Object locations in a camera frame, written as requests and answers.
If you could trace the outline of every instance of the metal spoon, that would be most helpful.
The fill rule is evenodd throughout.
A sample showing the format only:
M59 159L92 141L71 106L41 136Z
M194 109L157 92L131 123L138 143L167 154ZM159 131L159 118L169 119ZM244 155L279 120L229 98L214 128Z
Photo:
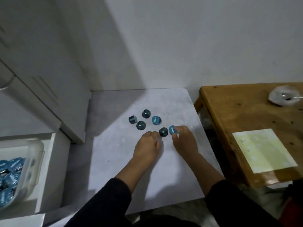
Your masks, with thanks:
M290 100L291 98L303 98L303 96L293 96L291 97L290 94L282 93L282 98L285 100Z

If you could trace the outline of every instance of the black sleeve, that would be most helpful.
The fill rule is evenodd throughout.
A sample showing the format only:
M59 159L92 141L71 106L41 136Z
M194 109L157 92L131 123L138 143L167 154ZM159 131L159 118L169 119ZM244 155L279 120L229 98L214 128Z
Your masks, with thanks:
M65 226L131 226L124 217L130 202L131 193L127 185L112 178Z
M205 197L205 202L220 227L282 226L278 220L227 180L213 185Z

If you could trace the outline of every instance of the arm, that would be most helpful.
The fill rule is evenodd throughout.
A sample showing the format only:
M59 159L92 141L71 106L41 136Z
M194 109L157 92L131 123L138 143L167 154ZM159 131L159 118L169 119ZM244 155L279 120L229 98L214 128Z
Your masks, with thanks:
M244 195L198 153L194 135L186 126L175 127L177 152L194 172L208 209L220 226L282 226L262 207Z
M68 226L131 226L125 212L138 181L159 154L158 132L148 131L138 141L132 159L110 179L65 225Z

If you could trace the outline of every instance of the wooden table leg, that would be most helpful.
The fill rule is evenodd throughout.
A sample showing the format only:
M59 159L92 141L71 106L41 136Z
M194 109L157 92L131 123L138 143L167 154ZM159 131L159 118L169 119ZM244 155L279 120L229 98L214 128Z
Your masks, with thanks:
M198 98L198 99L196 100L196 102L194 103L194 107L195 107L197 113L198 113L198 112L201 110L201 108L203 107L201 95L199 95L199 98Z

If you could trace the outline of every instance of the clear plastic container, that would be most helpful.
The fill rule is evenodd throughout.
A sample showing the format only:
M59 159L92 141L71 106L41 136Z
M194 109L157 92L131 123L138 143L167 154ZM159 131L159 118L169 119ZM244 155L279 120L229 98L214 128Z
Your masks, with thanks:
M32 194L38 183L43 156L44 144L39 139L0 141L0 160L25 158L15 194L8 204L0 207L0 210L5 209L12 203L25 200Z

